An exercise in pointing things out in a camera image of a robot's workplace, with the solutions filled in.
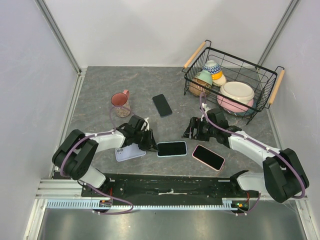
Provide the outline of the lavender phone case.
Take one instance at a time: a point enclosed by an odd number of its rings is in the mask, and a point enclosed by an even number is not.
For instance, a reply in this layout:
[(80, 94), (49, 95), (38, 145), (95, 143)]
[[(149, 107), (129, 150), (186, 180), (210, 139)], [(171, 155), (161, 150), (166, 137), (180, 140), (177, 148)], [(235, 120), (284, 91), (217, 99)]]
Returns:
[(146, 154), (146, 151), (141, 150), (139, 146), (135, 143), (121, 148), (116, 148), (115, 152), (115, 159), (117, 162), (123, 162), (135, 158), (142, 157)]

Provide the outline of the blue-edged black phone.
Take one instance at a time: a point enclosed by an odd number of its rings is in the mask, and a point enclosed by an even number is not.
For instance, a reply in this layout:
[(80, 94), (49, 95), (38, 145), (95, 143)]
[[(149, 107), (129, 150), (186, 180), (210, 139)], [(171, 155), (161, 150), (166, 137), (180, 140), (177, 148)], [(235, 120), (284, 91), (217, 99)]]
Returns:
[(159, 95), (154, 96), (152, 98), (152, 101), (153, 101), (159, 115), (162, 118), (167, 117), (173, 113), (169, 103), (167, 102), (167, 99), (165, 98), (165, 96), (163, 94), (159, 94)]

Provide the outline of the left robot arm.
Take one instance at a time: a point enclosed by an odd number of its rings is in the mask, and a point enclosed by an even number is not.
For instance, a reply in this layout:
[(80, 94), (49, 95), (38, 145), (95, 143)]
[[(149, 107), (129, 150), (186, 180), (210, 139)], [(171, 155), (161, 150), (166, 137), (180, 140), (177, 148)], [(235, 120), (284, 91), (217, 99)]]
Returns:
[(132, 144), (141, 151), (159, 151), (146, 118), (133, 115), (128, 123), (106, 132), (84, 133), (75, 129), (53, 154), (52, 163), (60, 169), (62, 177), (84, 182), (92, 186), (95, 194), (104, 197), (109, 193), (110, 185), (107, 177), (91, 166), (95, 154)]

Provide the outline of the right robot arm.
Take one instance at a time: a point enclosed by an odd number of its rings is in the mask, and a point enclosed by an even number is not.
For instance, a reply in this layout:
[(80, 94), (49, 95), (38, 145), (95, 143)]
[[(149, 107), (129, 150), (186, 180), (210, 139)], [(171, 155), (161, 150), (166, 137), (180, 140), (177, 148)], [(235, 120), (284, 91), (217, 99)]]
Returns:
[(257, 163), (261, 173), (242, 170), (234, 174), (229, 191), (235, 197), (246, 191), (267, 193), (278, 203), (290, 198), (301, 199), (310, 186), (296, 152), (268, 146), (235, 125), (229, 125), (219, 108), (205, 110), (201, 117), (192, 117), (183, 138), (208, 142), (211, 138), (238, 151)]

